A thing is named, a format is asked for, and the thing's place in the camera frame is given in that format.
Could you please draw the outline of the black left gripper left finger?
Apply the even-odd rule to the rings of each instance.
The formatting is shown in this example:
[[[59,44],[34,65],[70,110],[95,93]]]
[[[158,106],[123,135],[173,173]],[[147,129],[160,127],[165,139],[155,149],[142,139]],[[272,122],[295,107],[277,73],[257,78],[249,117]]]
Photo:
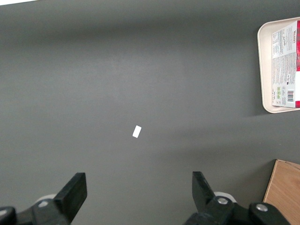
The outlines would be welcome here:
[[[12,206],[0,208],[2,225],[70,225],[87,198],[86,174],[76,173],[53,198],[41,199],[17,212]]]

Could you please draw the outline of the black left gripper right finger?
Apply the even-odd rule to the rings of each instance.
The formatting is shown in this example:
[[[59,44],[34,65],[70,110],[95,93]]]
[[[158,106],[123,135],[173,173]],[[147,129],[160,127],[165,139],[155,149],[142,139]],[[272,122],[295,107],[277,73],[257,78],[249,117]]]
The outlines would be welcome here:
[[[229,197],[214,194],[202,172],[192,172],[192,197],[197,212],[186,225],[289,225],[273,205],[254,202],[243,208]]]

